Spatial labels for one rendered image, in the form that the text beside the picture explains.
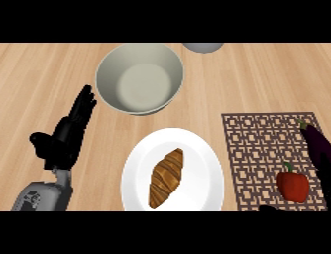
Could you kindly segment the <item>brown patterned placemat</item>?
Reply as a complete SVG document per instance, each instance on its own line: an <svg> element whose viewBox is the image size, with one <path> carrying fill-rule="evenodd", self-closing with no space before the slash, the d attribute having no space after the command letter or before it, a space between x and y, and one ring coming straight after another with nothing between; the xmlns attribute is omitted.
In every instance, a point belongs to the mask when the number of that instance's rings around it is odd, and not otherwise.
<svg viewBox="0 0 331 254"><path fill-rule="evenodd" d="M268 205L286 211L325 211L321 181L299 123L312 124L324 134L317 115L312 112L227 113L222 118L238 210L255 211ZM277 175L287 170L286 162L311 183L305 203L287 201L280 193Z"/></svg>

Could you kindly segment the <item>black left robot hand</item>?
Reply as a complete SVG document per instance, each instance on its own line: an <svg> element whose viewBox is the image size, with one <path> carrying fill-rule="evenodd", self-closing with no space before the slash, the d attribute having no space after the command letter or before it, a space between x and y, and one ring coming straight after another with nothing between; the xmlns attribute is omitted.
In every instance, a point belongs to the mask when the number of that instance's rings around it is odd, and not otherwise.
<svg viewBox="0 0 331 254"><path fill-rule="evenodd" d="M45 160L46 170L70 170L74 167L95 106L97 100L94 99L92 86L88 84L77 97L71 113L63 118L54 134L35 132L30 135L36 155Z"/></svg>

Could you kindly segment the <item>purple eggplant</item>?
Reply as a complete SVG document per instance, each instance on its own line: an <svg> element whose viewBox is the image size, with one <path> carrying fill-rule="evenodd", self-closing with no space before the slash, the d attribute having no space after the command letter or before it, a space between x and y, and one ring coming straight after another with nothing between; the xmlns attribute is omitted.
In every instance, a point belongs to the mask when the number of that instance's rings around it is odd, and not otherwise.
<svg viewBox="0 0 331 254"><path fill-rule="evenodd" d="M320 167L322 165L322 156L327 156L331 163L331 142L312 124L305 121L299 121L299 123L300 133L308 143L309 158L315 167Z"/></svg>

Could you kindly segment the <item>brown croissant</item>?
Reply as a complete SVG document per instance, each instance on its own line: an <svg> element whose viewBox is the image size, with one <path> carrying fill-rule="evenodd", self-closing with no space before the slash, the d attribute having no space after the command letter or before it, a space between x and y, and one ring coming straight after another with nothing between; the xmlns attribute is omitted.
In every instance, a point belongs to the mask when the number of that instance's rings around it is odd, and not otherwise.
<svg viewBox="0 0 331 254"><path fill-rule="evenodd" d="M151 173L148 205L156 209L169 199L182 182L184 150L173 150L157 163Z"/></svg>

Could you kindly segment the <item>white plate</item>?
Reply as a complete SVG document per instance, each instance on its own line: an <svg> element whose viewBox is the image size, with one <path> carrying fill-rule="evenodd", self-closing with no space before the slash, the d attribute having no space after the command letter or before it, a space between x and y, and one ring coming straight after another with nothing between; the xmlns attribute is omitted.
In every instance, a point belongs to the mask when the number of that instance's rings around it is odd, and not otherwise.
<svg viewBox="0 0 331 254"><path fill-rule="evenodd" d="M151 173L156 164L178 148L184 150L182 181L164 203L150 207ZM129 154L122 174L122 203L126 210L221 210L225 175L207 141L190 130L164 128L148 134Z"/></svg>

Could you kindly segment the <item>pale grey bowl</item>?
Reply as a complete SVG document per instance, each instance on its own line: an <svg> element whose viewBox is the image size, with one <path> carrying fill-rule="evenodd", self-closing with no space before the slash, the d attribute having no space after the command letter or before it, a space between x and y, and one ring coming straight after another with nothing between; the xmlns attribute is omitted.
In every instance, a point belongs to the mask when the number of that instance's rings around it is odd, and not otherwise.
<svg viewBox="0 0 331 254"><path fill-rule="evenodd" d="M185 68L175 50L160 43L129 43L102 58L95 86L105 104L131 115L157 113L184 86Z"/></svg>

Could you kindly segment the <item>grey round object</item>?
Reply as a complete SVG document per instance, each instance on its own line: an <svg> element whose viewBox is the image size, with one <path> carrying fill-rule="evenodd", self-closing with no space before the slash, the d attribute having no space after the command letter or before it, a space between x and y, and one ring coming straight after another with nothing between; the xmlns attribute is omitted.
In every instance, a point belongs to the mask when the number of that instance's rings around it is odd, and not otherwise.
<svg viewBox="0 0 331 254"><path fill-rule="evenodd" d="M209 54L224 46L224 43L185 43L184 46L195 53Z"/></svg>

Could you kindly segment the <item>red bell pepper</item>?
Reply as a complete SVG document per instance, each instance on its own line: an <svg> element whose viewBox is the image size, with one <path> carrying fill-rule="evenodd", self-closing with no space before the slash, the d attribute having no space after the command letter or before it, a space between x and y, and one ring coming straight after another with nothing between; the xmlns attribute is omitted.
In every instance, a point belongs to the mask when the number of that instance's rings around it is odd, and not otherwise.
<svg viewBox="0 0 331 254"><path fill-rule="evenodd" d="M294 171L289 162L284 165L287 170L277 175L280 193L287 201L305 203L309 197L308 177Z"/></svg>

